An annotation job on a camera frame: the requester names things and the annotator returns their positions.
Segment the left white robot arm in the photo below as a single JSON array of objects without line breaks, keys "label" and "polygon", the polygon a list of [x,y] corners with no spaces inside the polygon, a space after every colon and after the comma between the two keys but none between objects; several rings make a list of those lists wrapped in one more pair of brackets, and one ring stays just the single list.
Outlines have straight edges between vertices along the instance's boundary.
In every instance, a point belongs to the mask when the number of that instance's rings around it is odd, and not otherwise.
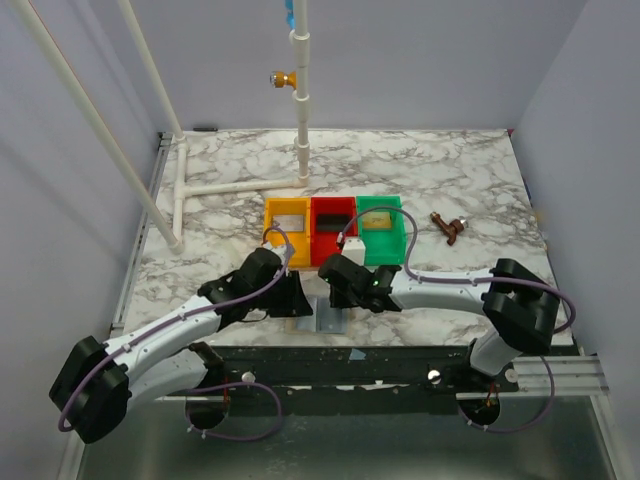
[{"label": "left white robot arm", "polygon": [[294,252],[290,245],[265,243],[160,319],[103,342],[79,340],[49,390],[60,411],[59,431],[74,431],[90,444],[111,433],[136,404],[192,389],[214,393],[222,372],[198,340],[254,310],[276,318],[311,313],[299,274],[289,268]]}]

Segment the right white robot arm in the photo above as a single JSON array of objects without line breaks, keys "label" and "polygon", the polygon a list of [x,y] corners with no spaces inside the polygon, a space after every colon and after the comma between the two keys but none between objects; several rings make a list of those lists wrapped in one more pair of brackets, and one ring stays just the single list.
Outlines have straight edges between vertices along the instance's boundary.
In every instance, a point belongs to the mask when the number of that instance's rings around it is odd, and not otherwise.
[{"label": "right white robot arm", "polygon": [[551,349],[560,295],[523,265],[501,258],[491,269],[454,273],[408,273],[397,266],[371,271],[341,254],[330,256],[318,276],[330,286],[334,308],[360,307],[373,313],[441,309],[485,316],[491,328],[470,347],[460,379],[480,392],[522,354],[544,356]]}]

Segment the gold card in green bin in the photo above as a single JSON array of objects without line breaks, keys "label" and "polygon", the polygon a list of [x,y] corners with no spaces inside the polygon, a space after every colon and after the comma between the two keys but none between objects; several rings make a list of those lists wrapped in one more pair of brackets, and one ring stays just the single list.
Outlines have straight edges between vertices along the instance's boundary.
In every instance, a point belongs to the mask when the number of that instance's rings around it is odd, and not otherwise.
[{"label": "gold card in green bin", "polygon": [[364,230],[390,230],[393,226],[389,211],[372,211],[361,217]]}]

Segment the black card in red bin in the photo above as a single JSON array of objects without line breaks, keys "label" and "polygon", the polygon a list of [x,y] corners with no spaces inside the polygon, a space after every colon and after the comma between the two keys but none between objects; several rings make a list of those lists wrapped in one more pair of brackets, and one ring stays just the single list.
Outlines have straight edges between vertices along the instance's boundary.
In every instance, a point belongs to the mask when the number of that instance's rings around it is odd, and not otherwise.
[{"label": "black card in red bin", "polygon": [[316,217],[317,232],[341,232],[349,223],[350,216],[348,214],[339,213],[321,213]]}]

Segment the silver card in yellow bin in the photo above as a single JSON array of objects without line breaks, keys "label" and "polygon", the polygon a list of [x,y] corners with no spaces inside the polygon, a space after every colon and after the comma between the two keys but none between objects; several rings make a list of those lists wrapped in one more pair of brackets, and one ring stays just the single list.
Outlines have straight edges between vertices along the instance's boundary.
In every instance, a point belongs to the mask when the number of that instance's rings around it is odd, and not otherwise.
[{"label": "silver card in yellow bin", "polygon": [[305,231],[306,217],[303,214],[281,214],[272,217],[272,225],[284,232],[299,233]]}]

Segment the yellow plastic bin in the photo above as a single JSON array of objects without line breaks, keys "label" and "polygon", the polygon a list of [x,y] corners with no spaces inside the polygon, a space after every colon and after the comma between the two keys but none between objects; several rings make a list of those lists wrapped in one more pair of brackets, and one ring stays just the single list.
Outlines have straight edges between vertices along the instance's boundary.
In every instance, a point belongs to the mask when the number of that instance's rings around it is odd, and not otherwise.
[{"label": "yellow plastic bin", "polygon": [[309,197],[267,198],[264,207],[263,229],[276,226],[282,230],[294,248],[291,268],[311,266],[311,201]]}]

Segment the red plastic bin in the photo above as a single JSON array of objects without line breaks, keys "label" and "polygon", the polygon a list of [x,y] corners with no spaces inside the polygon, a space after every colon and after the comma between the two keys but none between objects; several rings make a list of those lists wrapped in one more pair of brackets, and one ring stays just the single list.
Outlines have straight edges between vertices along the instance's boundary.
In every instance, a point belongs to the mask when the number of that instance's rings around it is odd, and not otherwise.
[{"label": "red plastic bin", "polygon": [[320,267],[330,255],[341,252],[337,236],[356,215],[356,199],[314,196],[310,208],[311,265]]}]

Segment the brown brass faucet valve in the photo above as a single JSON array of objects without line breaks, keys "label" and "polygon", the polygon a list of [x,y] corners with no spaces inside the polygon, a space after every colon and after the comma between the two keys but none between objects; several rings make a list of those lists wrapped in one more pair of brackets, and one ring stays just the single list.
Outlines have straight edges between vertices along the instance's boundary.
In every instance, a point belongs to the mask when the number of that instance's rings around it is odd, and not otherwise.
[{"label": "brown brass faucet valve", "polygon": [[447,244],[449,246],[453,246],[456,243],[457,238],[466,229],[468,224],[464,217],[458,217],[450,222],[446,222],[437,212],[432,212],[430,219],[447,237]]}]

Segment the orange nozzle on pipe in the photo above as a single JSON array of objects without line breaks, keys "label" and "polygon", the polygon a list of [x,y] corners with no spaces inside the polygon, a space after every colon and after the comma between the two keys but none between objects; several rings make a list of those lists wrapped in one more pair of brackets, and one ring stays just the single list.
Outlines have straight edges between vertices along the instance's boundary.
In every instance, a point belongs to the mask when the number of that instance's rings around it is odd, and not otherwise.
[{"label": "orange nozzle on pipe", "polygon": [[296,72],[273,71],[270,75],[270,84],[277,89],[291,87],[293,90],[297,88]]}]

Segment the black mounting rail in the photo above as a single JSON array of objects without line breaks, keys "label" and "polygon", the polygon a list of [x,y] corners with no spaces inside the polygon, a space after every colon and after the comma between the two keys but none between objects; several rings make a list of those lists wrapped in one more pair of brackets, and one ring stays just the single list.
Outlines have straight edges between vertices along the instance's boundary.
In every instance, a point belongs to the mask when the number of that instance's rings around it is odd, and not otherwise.
[{"label": "black mounting rail", "polygon": [[[211,347],[197,343],[215,366],[187,395],[197,424],[229,413],[337,416],[499,412],[518,394],[514,361],[496,378],[469,368],[464,347]],[[578,356],[576,347],[548,357]]]}]

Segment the aluminium extrusion frame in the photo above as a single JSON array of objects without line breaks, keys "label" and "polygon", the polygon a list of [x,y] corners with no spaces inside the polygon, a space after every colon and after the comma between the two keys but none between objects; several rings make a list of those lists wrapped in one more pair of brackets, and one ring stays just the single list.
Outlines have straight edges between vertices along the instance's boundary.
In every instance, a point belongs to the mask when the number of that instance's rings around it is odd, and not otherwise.
[{"label": "aluminium extrusion frame", "polygon": [[597,356],[519,357],[514,361],[518,394],[546,397],[554,380],[558,397],[591,397],[609,394],[609,385]]}]

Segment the white PVC pipe frame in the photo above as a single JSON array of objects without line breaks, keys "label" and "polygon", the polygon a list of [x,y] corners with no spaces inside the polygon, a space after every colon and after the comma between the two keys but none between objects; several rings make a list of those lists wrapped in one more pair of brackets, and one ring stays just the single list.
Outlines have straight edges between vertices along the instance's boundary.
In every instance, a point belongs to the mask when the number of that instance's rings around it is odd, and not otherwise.
[{"label": "white PVC pipe frame", "polygon": [[144,212],[152,220],[169,249],[177,255],[184,251],[183,214],[184,204],[187,199],[224,193],[301,188],[308,184],[310,158],[309,64],[311,38],[308,27],[308,3],[306,1],[286,1],[284,5],[286,22],[289,27],[288,38],[294,48],[296,63],[297,88],[292,92],[292,99],[297,118],[297,135],[294,138],[298,162],[297,177],[289,180],[248,181],[189,187],[186,185],[188,154],[186,134],[181,127],[169,95],[164,87],[132,4],[129,1],[120,1],[118,3],[128,31],[132,36],[137,52],[142,60],[142,64],[150,77],[151,86],[159,96],[164,113],[168,116],[173,138],[178,144],[176,178],[173,188],[173,217],[171,222],[167,222],[32,2],[13,1],[11,3],[11,6],[53,68],[58,79],[71,96],[85,121],[93,130],[111,161],[136,195]]}]

